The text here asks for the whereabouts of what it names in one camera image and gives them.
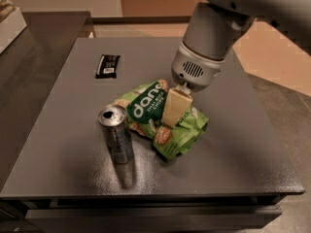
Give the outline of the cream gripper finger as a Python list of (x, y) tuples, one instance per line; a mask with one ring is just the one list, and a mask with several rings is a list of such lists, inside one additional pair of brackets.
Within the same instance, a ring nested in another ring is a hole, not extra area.
[(186, 87), (176, 86), (170, 88), (166, 97), (161, 122), (174, 127), (192, 103), (190, 90)]

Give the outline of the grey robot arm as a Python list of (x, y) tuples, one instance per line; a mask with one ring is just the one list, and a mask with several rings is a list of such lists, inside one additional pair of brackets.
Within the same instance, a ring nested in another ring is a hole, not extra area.
[(234, 43), (256, 20), (311, 53), (311, 0), (204, 0), (190, 18), (172, 62), (177, 85), (168, 92), (162, 123), (174, 127), (192, 103), (190, 94), (211, 84)]

